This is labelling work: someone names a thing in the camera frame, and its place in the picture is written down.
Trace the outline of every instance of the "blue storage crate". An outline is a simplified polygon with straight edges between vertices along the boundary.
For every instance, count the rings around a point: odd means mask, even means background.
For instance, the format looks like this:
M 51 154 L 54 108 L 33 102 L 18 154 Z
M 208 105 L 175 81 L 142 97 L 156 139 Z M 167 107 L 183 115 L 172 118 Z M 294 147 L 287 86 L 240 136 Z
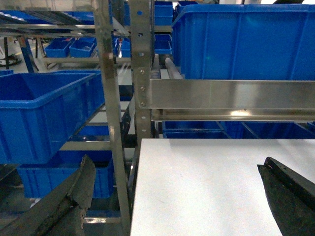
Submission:
M 173 22 L 173 16 L 155 16 L 154 24 L 156 26 L 170 26 Z
M 113 24 L 113 11 L 112 5 L 108 4 L 109 6 L 109 20 L 110 24 Z M 91 11 L 66 11 L 69 15 L 76 17 L 78 20 L 82 21 L 83 24 L 86 25 L 94 25 L 94 15 Z
M 196 5 L 196 4 L 198 3 L 195 1 L 178 1 L 177 6 L 175 7 L 176 17 L 183 11 L 185 6 Z
M 66 58 L 71 44 L 72 41 L 54 40 L 45 48 L 45 53 L 48 58 Z
M 104 92 L 103 92 L 103 84 L 102 84 L 102 75 L 100 70 L 61 70 L 53 72 L 54 74 L 64 74 L 64 73 L 71 73 L 71 74 L 96 74 L 96 78 L 94 80 L 94 99 L 97 104 L 101 105 L 105 102 Z
M 108 198 L 114 191 L 111 151 L 59 151 L 44 165 L 21 165 L 17 171 L 26 198 L 43 198 L 79 167 L 84 155 L 94 161 L 96 177 L 93 198 Z
M 315 139 L 315 134 L 293 122 L 244 122 L 261 139 Z
M 79 38 L 78 41 L 94 43 L 95 45 L 97 45 L 96 38 L 94 37 L 83 37 L 83 38 Z
M 75 38 L 54 38 L 53 40 L 51 40 L 51 43 L 54 41 L 66 41 L 66 42 L 74 42 Z
M 170 34 L 156 34 L 155 35 L 156 41 L 172 41 L 171 35 Z
M 47 163 L 101 105 L 96 90 L 95 74 L 0 77 L 0 163 Z
M 94 43 L 75 41 L 70 47 L 70 55 L 74 58 L 89 58 L 95 48 Z
M 165 121 L 163 133 L 178 131 L 219 131 L 223 127 L 217 121 Z
M 109 130 L 108 130 L 108 126 L 87 125 L 78 133 L 78 135 L 104 136 L 104 135 L 109 135 Z
M 233 139 L 258 139 L 241 121 L 220 121 L 226 133 Z
M 13 70 L 0 70 L 0 76 L 2 75 L 12 75 L 14 73 Z
M 165 139 L 229 139 L 230 137 L 221 130 L 218 131 L 191 131 L 163 133 Z
M 173 4 L 170 1 L 155 1 L 155 25 L 170 26 L 173 21 Z M 125 26 L 130 26 L 130 7 L 125 2 Z
M 41 20 L 40 18 L 26 14 L 22 11 L 7 10 L 7 11 L 1 11 L 1 12 L 3 12 L 4 14 L 9 14 L 11 16 L 16 16 L 18 18 L 22 18 L 29 24 L 51 24 L 47 21 Z
M 173 3 L 171 1 L 155 1 L 155 16 L 169 16 L 173 18 Z
M 315 133 L 315 124 L 314 124 L 314 122 L 312 122 L 312 123 L 308 122 L 307 126 L 308 126 L 308 130 L 310 130 L 311 132 Z
M 125 26 L 130 26 L 130 7 L 127 1 L 125 1 L 124 23 Z
M 315 78 L 314 5 L 189 5 L 172 27 L 187 79 Z
M 94 25 L 94 15 L 91 11 L 68 11 L 69 15 L 76 17 L 85 25 Z
M 123 58 L 131 57 L 130 40 L 129 39 L 125 38 L 122 41 L 121 51 L 122 51 L 122 57 Z
M 156 54 L 172 54 L 172 48 L 169 41 L 155 41 L 154 47 Z

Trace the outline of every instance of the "stainless steel shelf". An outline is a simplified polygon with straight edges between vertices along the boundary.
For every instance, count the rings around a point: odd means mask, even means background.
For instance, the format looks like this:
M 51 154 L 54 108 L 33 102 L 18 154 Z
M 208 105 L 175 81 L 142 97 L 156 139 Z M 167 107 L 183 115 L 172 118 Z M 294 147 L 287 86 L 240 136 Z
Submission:
M 99 63 L 98 57 L 92 58 L 43 58 L 45 63 Z M 116 58 L 116 63 L 129 63 L 130 58 Z
M 0 0 L 1 10 L 93 11 L 91 0 Z
M 125 26 L 125 29 L 128 31 L 131 31 L 130 26 Z M 165 32 L 165 33 L 171 33 L 173 31 L 171 26 L 154 26 L 155 32 Z

